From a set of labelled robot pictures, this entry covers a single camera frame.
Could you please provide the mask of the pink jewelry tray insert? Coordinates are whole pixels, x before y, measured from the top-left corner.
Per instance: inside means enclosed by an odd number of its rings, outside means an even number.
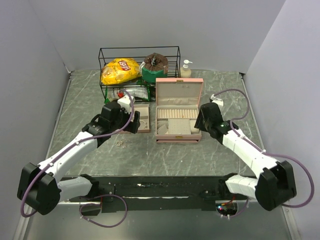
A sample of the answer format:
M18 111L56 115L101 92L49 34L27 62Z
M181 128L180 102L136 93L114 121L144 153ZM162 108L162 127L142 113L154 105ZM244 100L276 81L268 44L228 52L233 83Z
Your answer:
M140 127L138 133L150 132L150 105L148 103L134 104L135 111L140 112Z

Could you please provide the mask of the pink jewelry box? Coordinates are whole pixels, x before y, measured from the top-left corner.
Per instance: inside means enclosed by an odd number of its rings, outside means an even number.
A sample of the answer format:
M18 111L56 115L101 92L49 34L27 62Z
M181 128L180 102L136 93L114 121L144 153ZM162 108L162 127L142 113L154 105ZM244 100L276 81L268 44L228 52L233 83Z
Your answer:
M155 82L155 139L158 143L198 143L194 128L204 80L202 78L157 78Z

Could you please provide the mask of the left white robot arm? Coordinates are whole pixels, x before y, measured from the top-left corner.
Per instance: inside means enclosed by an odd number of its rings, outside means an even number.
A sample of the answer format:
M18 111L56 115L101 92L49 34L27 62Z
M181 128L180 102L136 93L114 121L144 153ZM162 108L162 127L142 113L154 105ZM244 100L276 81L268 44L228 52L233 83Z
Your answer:
M112 135L121 131L135 134L139 127L140 112L133 107L126 110L123 104L116 101L104 105L101 113L55 155L38 164L30 162L23 167L17 190L17 197L21 200L21 216L32 216L25 213L25 205L33 208L35 213L46 215L65 200L84 197L87 201L94 201L100 192L98 180L87 174L69 180L62 178Z

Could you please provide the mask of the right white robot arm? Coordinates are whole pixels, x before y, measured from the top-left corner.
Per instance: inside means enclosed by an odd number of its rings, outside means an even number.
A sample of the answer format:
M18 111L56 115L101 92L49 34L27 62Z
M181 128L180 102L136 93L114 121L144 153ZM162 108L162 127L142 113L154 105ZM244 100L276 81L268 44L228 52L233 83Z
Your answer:
M236 124L223 119L216 103L200 106L194 127L209 133L213 139L234 152L255 175L254 178L235 173L224 176L218 187L223 199L228 200L240 194L256 199L261 207L271 211L297 195L292 165L253 147Z

